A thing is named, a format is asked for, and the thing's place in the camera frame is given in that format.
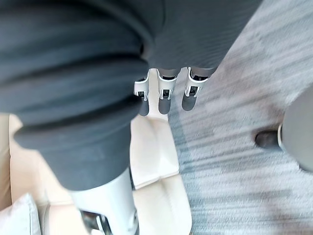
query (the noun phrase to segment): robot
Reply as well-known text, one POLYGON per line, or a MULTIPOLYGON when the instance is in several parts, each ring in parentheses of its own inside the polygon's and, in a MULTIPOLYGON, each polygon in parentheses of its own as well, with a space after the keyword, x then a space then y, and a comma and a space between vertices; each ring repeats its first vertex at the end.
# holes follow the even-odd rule
POLYGON ((16 141, 40 151, 91 233, 140 234, 130 122, 149 112, 148 70, 158 68, 167 114, 188 67, 182 108, 192 110, 260 3, 1 1, 0 112, 19 117, 16 141))

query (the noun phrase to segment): gray sweater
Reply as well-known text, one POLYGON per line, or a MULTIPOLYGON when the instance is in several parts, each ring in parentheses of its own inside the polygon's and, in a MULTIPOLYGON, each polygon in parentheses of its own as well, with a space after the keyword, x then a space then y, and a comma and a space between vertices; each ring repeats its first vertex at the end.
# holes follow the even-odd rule
POLYGON ((0 112, 23 122, 69 190, 130 164, 134 82, 149 68, 217 67, 261 0, 2 0, 0 112))

